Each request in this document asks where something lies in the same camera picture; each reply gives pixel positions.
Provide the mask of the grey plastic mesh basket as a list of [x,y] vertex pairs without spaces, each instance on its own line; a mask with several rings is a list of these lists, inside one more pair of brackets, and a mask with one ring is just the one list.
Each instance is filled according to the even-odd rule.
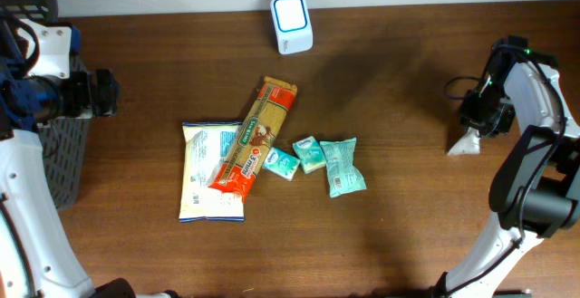
[[[58,21],[57,0],[1,0],[1,12],[38,24]],[[59,119],[40,128],[45,175],[59,211],[77,201],[89,126],[88,120]]]

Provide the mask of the Kleenex tissue pack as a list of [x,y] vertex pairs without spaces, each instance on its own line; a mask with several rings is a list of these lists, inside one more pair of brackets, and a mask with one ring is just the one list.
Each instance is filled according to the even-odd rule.
[[292,181],[300,165],[300,160],[280,149],[271,148],[262,167],[281,178]]
[[300,159],[305,174],[310,174],[326,165],[322,148],[314,136],[298,140],[293,144],[293,149]]

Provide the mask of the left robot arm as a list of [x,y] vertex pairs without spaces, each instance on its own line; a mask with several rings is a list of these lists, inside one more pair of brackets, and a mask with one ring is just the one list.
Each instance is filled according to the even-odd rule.
[[75,256],[44,169],[42,126],[62,118],[112,117],[121,87],[112,72],[47,72],[41,34],[63,36],[63,57],[78,51],[70,25],[1,16],[1,294],[4,297],[132,297],[118,278],[95,286]]

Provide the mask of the white barcode scanner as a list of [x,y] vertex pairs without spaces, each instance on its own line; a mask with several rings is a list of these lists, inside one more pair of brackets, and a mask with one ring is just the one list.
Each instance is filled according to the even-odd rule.
[[306,52],[313,47],[313,28],[305,0],[271,0],[270,11],[282,55]]

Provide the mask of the white Pantene tube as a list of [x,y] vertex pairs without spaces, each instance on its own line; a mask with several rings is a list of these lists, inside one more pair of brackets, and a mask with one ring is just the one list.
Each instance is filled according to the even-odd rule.
[[479,131],[468,128],[466,133],[449,149],[448,156],[478,155],[480,153]]

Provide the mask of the large cream wipes bag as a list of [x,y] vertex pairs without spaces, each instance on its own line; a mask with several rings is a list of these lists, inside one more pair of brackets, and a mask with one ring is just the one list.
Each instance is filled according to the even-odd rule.
[[179,222],[243,222],[242,197],[211,188],[234,142],[239,121],[184,122],[186,142]]

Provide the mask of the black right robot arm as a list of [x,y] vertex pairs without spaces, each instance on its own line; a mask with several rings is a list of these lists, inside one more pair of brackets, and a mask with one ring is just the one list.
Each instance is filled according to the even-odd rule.
[[449,155],[479,153],[484,138],[520,137],[493,178],[488,221],[465,259],[443,273],[432,297],[496,297],[533,248],[579,219],[579,126],[559,86],[555,56],[509,35],[490,49],[476,86],[460,96],[465,134]]

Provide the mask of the San Remo spaghetti pack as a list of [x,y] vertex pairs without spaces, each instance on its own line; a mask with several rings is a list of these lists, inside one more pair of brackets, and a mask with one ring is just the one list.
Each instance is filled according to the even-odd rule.
[[266,156],[291,110],[296,85],[265,77],[224,161],[218,166],[210,188],[233,193],[245,201]]

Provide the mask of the teal wet wipes pack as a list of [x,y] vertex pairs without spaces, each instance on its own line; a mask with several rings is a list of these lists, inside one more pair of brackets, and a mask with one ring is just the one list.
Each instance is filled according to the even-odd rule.
[[362,173],[353,164],[357,138],[342,141],[321,141],[326,159],[330,198],[366,190]]

